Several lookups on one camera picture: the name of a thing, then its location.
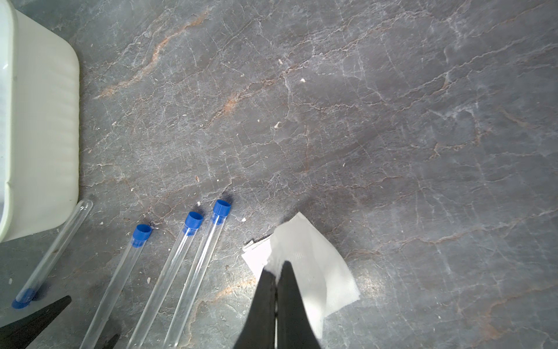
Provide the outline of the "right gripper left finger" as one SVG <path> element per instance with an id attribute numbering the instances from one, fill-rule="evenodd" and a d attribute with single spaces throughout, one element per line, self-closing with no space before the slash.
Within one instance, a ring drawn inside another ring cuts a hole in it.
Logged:
<path id="1" fill-rule="evenodd" d="M 244 328 L 234 348 L 275 347 L 276 291 L 276 277 L 263 269 Z"/>

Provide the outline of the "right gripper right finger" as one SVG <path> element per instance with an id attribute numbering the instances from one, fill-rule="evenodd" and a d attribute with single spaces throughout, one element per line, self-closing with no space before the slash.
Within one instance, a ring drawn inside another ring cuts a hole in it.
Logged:
<path id="1" fill-rule="evenodd" d="M 283 263 L 277 285 L 277 348 L 321 348 L 305 311 L 294 269 Z"/>

